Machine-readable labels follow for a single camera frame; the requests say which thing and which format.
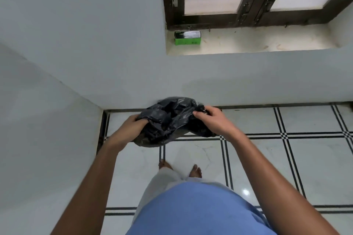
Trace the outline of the person's right hand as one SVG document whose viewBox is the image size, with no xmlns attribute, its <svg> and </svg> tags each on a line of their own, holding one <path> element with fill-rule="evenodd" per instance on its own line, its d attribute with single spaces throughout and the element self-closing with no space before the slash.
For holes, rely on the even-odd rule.
<svg viewBox="0 0 353 235">
<path fill-rule="evenodd" d="M 237 131 L 236 126 L 228 120 L 219 108 L 205 106 L 205 110 L 209 115 L 209 118 L 199 120 L 201 120 L 210 131 L 217 135 L 224 136 L 225 138 L 235 134 Z"/>
</svg>

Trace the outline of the person's right forearm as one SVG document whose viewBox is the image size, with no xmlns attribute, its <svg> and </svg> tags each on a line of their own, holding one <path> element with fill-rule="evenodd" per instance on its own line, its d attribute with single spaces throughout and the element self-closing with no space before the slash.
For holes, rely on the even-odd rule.
<svg viewBox="0 0 353 235">
<path fill-rule="evenodd" d="M 278 235 L 339 235 L 236 127 L 222 132 L 235 148 L 256 198 Z"/>
</svg>

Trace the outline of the person's left forearm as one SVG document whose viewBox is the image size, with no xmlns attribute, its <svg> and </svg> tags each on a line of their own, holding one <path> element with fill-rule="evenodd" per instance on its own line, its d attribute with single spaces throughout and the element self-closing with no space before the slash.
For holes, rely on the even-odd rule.
<svg viewBox="0 0 353 235">
<path fill-rule="evenodd" d="M 132 140 L 116 132 L 105 141 L 50 235 L 100 235 L 118 153 Z"/>
</svg>

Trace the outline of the person's blue shirt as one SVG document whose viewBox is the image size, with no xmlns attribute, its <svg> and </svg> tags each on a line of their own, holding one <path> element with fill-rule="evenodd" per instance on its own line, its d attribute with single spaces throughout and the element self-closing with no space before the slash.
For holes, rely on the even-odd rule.
<svg viewBox="0 0 353 235">
<path fill-rule="evenodd" d="M 276 235 L 253 205 L 228 188 L 186 182 L 145 205 L 126 235 Z"/>
</svg>

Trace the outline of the person's right foot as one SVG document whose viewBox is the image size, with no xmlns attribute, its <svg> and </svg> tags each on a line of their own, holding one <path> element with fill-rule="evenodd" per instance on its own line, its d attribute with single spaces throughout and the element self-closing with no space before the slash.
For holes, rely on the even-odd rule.
<svg viewBox="0 0 353 235">
<path fill-rule="evenodd" d="M 189 177 L 190 178 L 200 178 L 201 179 L 202 178 L 201 168 L 198 167 L 196 164 L 193 165 L 192 170 L 190 171 Z"/>
</svg>

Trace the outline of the person's left hand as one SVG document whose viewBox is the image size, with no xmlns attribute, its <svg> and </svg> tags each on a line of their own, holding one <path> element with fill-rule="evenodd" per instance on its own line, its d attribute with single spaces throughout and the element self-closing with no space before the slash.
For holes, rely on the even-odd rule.
<svg viewBox="0 0 353 235">
<path fill-rule="evenodd" d="M 109 139 L 116 143 L 127 144 L 138 137 L 143 130 L 143 127 L 134 127 L 134 116 L 130 116 L 124 123 L 115 131 Z"/>
</svg>

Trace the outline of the black plastic garbage bag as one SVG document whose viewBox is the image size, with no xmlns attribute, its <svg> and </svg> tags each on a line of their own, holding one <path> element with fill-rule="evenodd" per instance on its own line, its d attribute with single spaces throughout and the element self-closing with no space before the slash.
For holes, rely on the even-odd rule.
<svg viewBox="0 0 353 235">
<path fill-rule="evenodd" d="M 210 114 L 203 104 L 192 98 L 169 97 L 158 101 L 136 118 L 137 121 L 147 119 L 148 123 L 133 142 L 140 147 L 155 148 L 187 133 L 204 138 L 215 137 L 216 134 L 193 115 L 194 111 Z"/>
</svg>

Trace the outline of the metal window latch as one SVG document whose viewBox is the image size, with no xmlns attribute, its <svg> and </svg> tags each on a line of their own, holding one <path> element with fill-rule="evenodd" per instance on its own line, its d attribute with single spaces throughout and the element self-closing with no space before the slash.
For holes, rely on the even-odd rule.
<svg viewBox="0 0 353 235">
<path fill-rule="evenodd" d="M 256 19 L 254 21 L 255 25 L 258 25 L 260 20 L 262 19 L 262 17 L 271 10 L 272 4 L 273 4 L 272 1 L 266 1 L 262 5 L 262 7 L 259 10 L 258 15 L 256 16 Z"/>
<path fill-rule="evenodd" d="M 250 3 L 246 2 L 242 5 L 241 7 L 241 12 L 240 12 L 240 17 L 238 19 L 238 23 L 240 25 L 243 24 L 243 22 L 245 21 L 245 19 L 247 18 L 248 14 L 249 14 L 249 7 L 250 7 Z"/>
</svg>

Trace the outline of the person's white trousers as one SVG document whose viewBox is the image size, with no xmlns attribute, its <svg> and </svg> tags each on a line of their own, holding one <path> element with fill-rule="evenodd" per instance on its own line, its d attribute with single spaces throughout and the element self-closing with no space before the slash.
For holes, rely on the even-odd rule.
<svg viewBox="0 0 353 235">
<path fill-rule="evenodd" d="M 139 202 L 139 205 L 136 208 L 135 215 L 132 220 L 132 225 L 135 223 L 143 207 L 146 206 L 149 202 L 151 202 L 158 195 L 164 193 L 170 188 L 173 188 L 178 184 L 182 184 L 186 182 L 198 182 L 203 184 L 214 185 L 222 189 L 226 189 L 227 191 L 234 192 L 229 187 L 216 181 L 210 181 L 202 178 L 192 178 L 190 176 L 184 178 L 177 171 L 174 171 L 170 168 L 161 168 L 157 172 L 157 174 L 152 178 L 147 188 L 145 189 L 142 195 L 142 198 Z"/>
</svg>

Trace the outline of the green and white box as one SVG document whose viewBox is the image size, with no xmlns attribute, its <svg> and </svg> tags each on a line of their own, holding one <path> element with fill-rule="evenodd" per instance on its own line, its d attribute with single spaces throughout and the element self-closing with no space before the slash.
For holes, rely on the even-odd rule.
<svg viewBox="0 0 353 235">
<path fill-rule="evenodd" d="M 179 45 L 200 45 L 202 34 L 199 30 L 194 31 L 175 31 L 174 43 L 175 46 Z"/>
</svg>

